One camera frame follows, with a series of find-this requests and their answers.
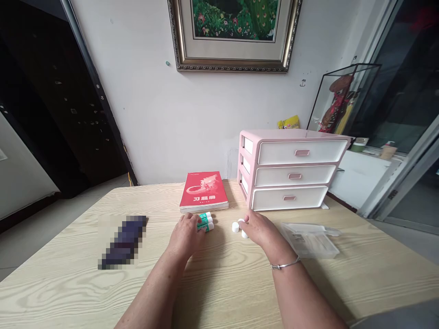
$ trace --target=hand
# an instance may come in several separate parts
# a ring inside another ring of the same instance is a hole
[[[272,264],[293,262],[297,255],[273,222],[253,210],[249,210],[239,227],[253,242],[260,245]]]
[[[188,212],[181,216],[171,234],[166,252],[187,262],[199,249],[206,233],[205,228],[197,232],[197,223],[201,223],[199,215]]]

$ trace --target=framed painting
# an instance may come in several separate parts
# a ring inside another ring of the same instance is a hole
[[[178,71],[288,72],[302,0],[168,0]]]

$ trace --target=wood grain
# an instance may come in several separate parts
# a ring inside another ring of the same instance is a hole
[[[0,283],[0,328],[112,328],[167,246],[180,217],[183,183],[118,188],[87,210]],[[230,209],[189,261],[174,308],[175,328],[281,328],[271,269],[262,250],[233,233],[245,215],[235,181],[224,180]],[[339,229],[341,254],[305,260],[311,276],[347,321],[439,297],[439,269],[326,198],[330,210],[263,212],[280,222]],[[136,266],[97,269],[105,215],[149,217]]]

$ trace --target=peacock painting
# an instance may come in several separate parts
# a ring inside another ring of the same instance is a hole
[[[195,38],[274,42],[280,0],[192,0]]]

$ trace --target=green glue stick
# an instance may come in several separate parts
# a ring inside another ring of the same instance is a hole
[[[214,229],[214,224],[213,223],[205,223],[205,224],[202,224],[200,226],[197,226],[197,232],[203,228],[206,228],[206,232],[208,232],[208,231]]]
[[[205,212],[204,214],[200,214],[201,219],[212,217],[210,212]]]
[[[201,225],[213,223],[213,222],[214,222],[214,220],[212,219],[212,217],[202,218],[201,223],[197,223],[197,226],[201,226]]]

